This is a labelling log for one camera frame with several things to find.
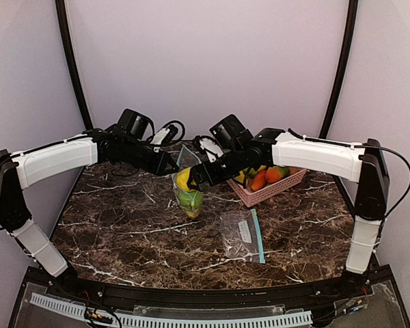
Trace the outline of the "large yellow toy fruit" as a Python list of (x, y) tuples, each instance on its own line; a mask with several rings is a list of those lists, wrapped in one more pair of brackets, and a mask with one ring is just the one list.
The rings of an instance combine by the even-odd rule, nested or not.
[(176, 186), (181, 188), (183, 191), (193, 192), (195, 190), (190, 189), (187, 186), (187, 177), (188, 177), (187, 168), (180, 171), (180, 172), (178, 172), (178, 174), (176, 175), (176, 178), (175, 178)]

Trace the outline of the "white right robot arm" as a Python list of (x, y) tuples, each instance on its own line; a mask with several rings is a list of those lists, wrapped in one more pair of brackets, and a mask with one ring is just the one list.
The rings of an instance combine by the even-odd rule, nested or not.
[(345, 269), (362, 274), (381, 241), (381, 231), (394, 210), (387, 205), (390, 177), (384, 148), (376, 139), (346, 143), (299, 135), (293, 130), (264, 128), (252, 135), (230, 114), (210, 128), (218, 152), (214, 160), (190, 169), (188, 187), (213, 187), (236, 177), (243, 169), (261, 165), (298, 167), (337, 176), (357, 184), (355, 223)]

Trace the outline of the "small yellow toy lemon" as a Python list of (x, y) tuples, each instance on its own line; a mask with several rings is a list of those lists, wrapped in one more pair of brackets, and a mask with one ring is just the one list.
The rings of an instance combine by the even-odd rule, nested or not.
[(195, 219), (200, 215), (201, 210), (185, 210), (185, 213), (189, 218)]

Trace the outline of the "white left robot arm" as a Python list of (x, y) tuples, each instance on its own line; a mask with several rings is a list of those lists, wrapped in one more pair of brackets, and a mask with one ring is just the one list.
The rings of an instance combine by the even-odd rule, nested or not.
[(48, 182), (57, 182), (68, 172), (106, 162), (127, 164), (155, 176), (173, 174), (178, 165), (164, 148), (184, 135), (185, 127), (178, 120), (155, 128), (148, 116), (125, 109), (106, 129), (91, 128), (28, 150), (0, 150), (0, 230), (50, 277), (75, 276), (70, 262), (51, 241), (52, 224), (37, 223), (30, 212), (35, 197), (47, 191)]

